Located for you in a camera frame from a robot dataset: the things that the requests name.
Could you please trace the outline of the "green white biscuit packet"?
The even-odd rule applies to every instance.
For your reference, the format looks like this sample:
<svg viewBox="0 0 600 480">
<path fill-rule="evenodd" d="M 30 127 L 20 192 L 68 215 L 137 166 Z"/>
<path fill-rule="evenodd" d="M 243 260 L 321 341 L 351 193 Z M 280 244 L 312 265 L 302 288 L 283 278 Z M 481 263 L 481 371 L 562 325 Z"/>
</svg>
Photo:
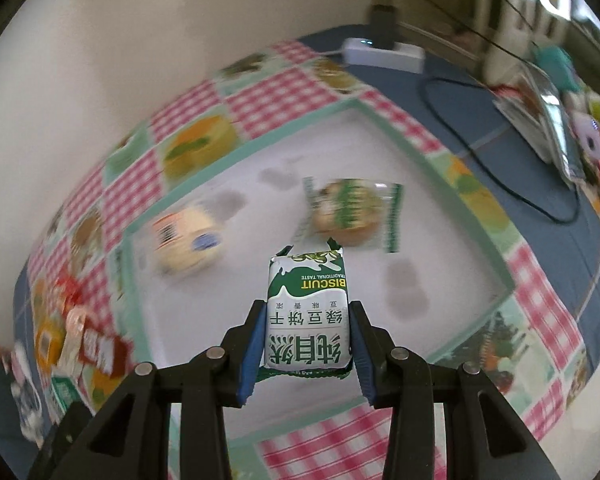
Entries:
<svg viewBox="0 0 600 480">
<path fill-rule="evenodd" d="M 270 260 L 260 378 L 344 377 L 352 367 L 349 294 L 342 247 Z"/>
</svg>

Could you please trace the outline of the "red snack packet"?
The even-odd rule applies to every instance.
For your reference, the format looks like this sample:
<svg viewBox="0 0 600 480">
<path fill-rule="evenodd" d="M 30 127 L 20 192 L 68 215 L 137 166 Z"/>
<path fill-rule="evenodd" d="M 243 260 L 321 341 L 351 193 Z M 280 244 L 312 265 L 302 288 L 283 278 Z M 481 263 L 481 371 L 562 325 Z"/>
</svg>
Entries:
<svg viewBox="0 0 600 480">
<path fill-rule="evenodd" d="M 120 337 L 103 334 L 92 326 L 84 328 L 79 350 L 83 363 L 96 367 L 109 378 L 121 377 L 128 355 L 128 345 Z"/>
</svg>

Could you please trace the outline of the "pink checkered fruit tablecloth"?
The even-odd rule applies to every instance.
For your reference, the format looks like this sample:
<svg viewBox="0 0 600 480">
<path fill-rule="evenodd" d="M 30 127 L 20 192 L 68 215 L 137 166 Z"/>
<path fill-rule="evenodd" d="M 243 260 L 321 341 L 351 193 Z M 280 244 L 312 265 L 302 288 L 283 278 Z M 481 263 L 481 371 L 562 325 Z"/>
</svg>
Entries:
<svg viewBox="0 0 600 480">
<path fill-rule="evenodd" d="M 29 378 L 22 430 L 41 441 L 77 393 L 116 380 L 56 372 L 69 300 L 133 360 L 167 363 L 208 328 L 224 278 L 259 295 L 275 249 L 323 244 L 309 206 L 343 177 L 375 178 L 384 223 L 347 251 L 367 312 L 431 359 L 478 361 L 536 438 L 576 395 L 584 341 L 492 193 L 406 110 L 298 41 L 220 70 L 141 122 L 64 200 L 17 283 Z"/>
</svg>

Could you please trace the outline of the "mint green tray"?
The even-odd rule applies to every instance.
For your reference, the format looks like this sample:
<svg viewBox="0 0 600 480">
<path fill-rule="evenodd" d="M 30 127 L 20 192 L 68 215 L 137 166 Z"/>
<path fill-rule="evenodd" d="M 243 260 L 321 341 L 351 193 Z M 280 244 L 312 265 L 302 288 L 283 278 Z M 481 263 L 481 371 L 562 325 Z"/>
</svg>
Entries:
<svg viewBox="0 0 600 480">
<path fill-rule="evenodd" d="M 351 299 L 398 344 L 440 356 L 512 296 L 500 245 L 444 180 L 443 146 L 423 153 L 410 122 L 392 122 L 359 100 L 329 105 L 242 144 L 151 206 L 125 231 L 119 318 L 137 359 L 187 362 L 245 321 L 275 275 L 290 279 L 290 304 L 271 322 L 297 334 L 280 356 L 324 359 L 328 324 L 346 309 L 317 299 L 342 278 Z M 340 179 L 400 185 L 399 209 L 336 262 L 310 221 L 310 199 Z M 200 268 L 169 273 L 157 258 L 154 222 L 198 206 L 220 224 L 220 253 Z"/>
</svg>

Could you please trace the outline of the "cream round snack packet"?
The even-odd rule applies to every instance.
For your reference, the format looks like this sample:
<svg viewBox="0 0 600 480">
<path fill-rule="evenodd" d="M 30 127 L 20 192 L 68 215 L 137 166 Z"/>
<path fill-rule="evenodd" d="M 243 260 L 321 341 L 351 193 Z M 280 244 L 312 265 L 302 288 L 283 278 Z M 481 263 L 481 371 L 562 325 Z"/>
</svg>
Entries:
<svg viewBox="0 0 600 480">
<path fill-rule="evenodd" d="M 148 224 L 150 258 L 163 275 L 184 275 L 211 266 L 224 250 L 224 226 L 207 209 L 185 206 Z"/>
</svg>

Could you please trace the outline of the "green clear bun packet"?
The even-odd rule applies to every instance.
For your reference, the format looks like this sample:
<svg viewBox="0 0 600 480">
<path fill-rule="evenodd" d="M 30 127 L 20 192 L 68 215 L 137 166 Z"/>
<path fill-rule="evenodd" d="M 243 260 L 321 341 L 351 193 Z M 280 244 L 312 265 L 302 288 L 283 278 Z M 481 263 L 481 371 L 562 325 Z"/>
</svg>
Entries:
<svg viewBox="0 0 600 480">
<path fill-rule="evenodd" d="M 294 244 L 315 237 L 332 238 L 342 247 L 379 247 L 386 254 L 400 250 L 402 184 L 305 177 L 302 190 L 308 212 L 294 232 Z"/>
</svg>

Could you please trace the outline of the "magazine stack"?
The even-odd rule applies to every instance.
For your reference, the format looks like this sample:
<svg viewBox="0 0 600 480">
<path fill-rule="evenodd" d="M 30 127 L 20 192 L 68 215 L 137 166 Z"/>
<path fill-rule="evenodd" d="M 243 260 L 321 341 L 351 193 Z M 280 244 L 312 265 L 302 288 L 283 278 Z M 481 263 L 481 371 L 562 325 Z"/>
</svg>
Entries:
<svg viewBox="0 0 600 480">
<path fill-rule="evenodd" d="M 496 98 L 496 109 L 529 144 L 535 155 L 553 165 L 568 186 L 584 181 L 577 141 L 559 92 L 547 74 L 533 64 L 518 67 Z"/>
</svg>

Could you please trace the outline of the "white power strip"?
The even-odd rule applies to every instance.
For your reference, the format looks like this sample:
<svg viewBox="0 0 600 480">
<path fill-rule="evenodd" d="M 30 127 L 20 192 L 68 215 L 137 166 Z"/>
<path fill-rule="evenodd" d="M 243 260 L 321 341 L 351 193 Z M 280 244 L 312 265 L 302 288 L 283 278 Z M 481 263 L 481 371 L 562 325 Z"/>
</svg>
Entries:
<svg viewBox="0 0 600 480">
<path fill-rule="evenodd" d="M 347 38 L 341 47 L 343 61 L 348 65 L 388 68 L 421 74 L 424 71 L 426 52 L 414 44 L 396 42 L 392 49 L 376 48 L 365 38 Z"/>
</svg>

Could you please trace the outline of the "black power adapter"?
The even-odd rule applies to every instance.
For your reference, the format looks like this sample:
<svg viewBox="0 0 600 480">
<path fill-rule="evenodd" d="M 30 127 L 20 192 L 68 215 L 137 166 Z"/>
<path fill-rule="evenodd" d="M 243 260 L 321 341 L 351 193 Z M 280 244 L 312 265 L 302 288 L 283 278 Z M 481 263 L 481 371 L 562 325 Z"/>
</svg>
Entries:
<svg viewBox="0 0 600 480">
<path fill-rule="evenodd" d="M 396 8 L 374 4 L 370 8 L 370 42 L 377 49 L 392 50 L 396 43 Z"/>
</svg>

